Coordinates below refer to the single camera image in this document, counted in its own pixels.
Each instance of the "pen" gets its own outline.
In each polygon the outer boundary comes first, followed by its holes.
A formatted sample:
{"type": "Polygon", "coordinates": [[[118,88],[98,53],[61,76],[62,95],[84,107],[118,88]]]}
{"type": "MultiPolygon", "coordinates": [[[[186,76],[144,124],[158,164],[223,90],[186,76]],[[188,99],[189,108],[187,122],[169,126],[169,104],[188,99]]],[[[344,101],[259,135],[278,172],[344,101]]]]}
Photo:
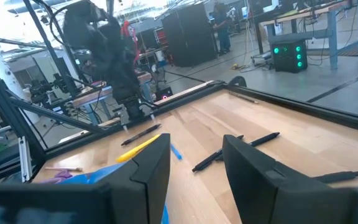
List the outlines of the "pen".
{"type": "Polygon", "coordinates": [[[150,128],[147,128],[146,130],[142,131],[141,133],[135,135],[134,137],[132,137],[132,138],[130,138],[130,139],[124,141],[121,145],[122,145],[122,146],[126,146],[126,145],[128,145],[129,143],[135,141],[136,139],[139,139],[140,137],[145,136],[146,134],[148,134],[148,133],[150,133],[150,132],[156,130],[159,126],[161,126],[161,124],[156,124],[156,125],[154,125],[154,126],[152,126],[152,127],[150,127],[150,128]]]}
{"type": "Polygon", "coordinates": [[[146,142],[143,142],[142,144],[136,146],[135,148],[127,151],[126,153],[124,153],[123,155],[121,155],[120,157],[118,157],[116,159],[117,162],[125,162],[128,161],[129,159],[132,159],[134,156],[136,156],[136,154],[138,154],[144,147],[148,146],[150,143],[152,143],[154,140],[156,140],[158,137],[160,137],[161,134],[158,134],[152,138],[150,138],[149,140],[147,140],[146,142]]]}
{"type": "MultiPolygon", "coordinates": [[[[261,137],[260,139],[256,139],[255,141],[250,142],[249,145],[252,146],[252,147],[256,147],[256,146],[258,146],[260,144],[263,144],[263,143],[268,142],[268,141],[270,141],[272,139],[275,139],[279,134],[280,133],[268,134],[268,135],[266,135],[264,137],[261,137]]],[[[223,161],[223,155],[217,157],[215,159],[215,161],[223,161]]]]}
{"type": "MultiPolygon", "coordinates": [[[[238,139],[242,139],[244,136],[243,135],[240,135],[238,136],[237,138],[238,139]]],[[[199,164],[197,164],[193,169],[192,171],[193,172],[196,172],[196,171],[201,171],[205,168],[207,168],[211,163],[212,161],[215,160],[215,158],[219,157],[220,155],[222,154],[222,149],[212,153],[212,155],[208,156],[206,159],[204,159],[203,161],[201,161],[199,164]]]]}
{"type": "Polygon", "coordinates": [[[175,146],[173,146],[173,144],[171,144],[171,150],[174,153],[174,155],[178,158],[178,160],[181,160],[181,154],[180,152],[175,148],[175,146]]]}
{"type": "Polygon", "coordinates": [[[243,100],[246,100],[246,101],[248,101],[248,102],[258,104],[258,101],[255,101],[255,100],[253,100],[253,99],[251,99],[251,98],[248,98],[248,97],[246,97],[246,96],[243,96],[243,95],[240,95],[240,94],[237,94],[237,93],[233,93],[233,92],[229,92],[229,94],[230,94],[230,95],[233,95],[233,96],[236,96],[236,97],[238,97],[238,98],[241,98],[241,99],[243,99],[243,100]]]}

